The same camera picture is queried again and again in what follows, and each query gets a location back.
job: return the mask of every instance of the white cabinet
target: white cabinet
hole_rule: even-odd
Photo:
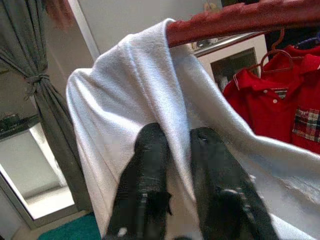
[[[241,38],[236,36],[219,42],[210,48],[212,52],[198,57],[206,72],[217,83],[221,91],[233,79],[234,74],[243,68],[260,63],[267,53],[263,34],[232,44],[232,41],[236,42],[237,40],[241,40]],[[218,49],[219,46],[230,43],[232,45]],[[260,69],[254,69],[253,73],[260,75]]]

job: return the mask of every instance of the red polo shirt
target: red polo shirt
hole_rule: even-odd
[[[269,69],[288,66],[285,56],[276,57]],[[296,60],[291,71],[262,78],[243,69],[223,94],[255,134],[320,154],[319,69],[320,57],[311,54]]]

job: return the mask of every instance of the teal rug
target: teal rug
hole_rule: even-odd
[[[90,213],[45,232],[38,240],[101,240],[101,237],[95,215]]]

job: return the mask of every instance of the gray curtain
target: gray curtain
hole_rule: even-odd
[[[34,96],[43,131],[75,205],[78,210],[91,210],[67,104],[50,83],[47,64],[42,1],[0,0],[0,69],[14,71],[27,81],[26,98]]]

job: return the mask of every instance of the shirt pocket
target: shirt pocket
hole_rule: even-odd
[[[292,132],[302,138],[320,143],[320,110],[298,107]]]

